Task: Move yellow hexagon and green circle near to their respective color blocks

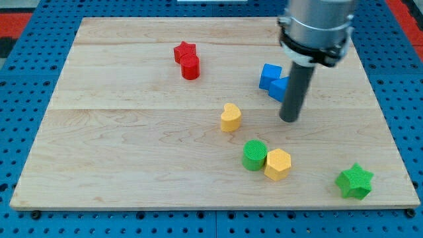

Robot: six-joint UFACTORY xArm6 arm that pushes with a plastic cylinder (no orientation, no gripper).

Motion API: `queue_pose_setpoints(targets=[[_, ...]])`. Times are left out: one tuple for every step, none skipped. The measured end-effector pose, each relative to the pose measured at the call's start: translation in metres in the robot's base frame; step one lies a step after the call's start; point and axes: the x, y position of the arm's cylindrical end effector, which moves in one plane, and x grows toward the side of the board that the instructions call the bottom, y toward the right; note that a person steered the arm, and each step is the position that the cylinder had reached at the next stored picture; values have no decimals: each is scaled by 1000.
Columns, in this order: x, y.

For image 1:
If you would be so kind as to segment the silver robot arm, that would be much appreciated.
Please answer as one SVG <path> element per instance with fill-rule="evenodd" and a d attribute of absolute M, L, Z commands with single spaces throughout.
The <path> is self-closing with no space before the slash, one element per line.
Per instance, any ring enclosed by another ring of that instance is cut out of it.
<path fill-rule="evenodd" d="M 335 66 L 347 54 L 356 0 L 290 0 L 278 17 L 280 45 L 297 65 Z"/>

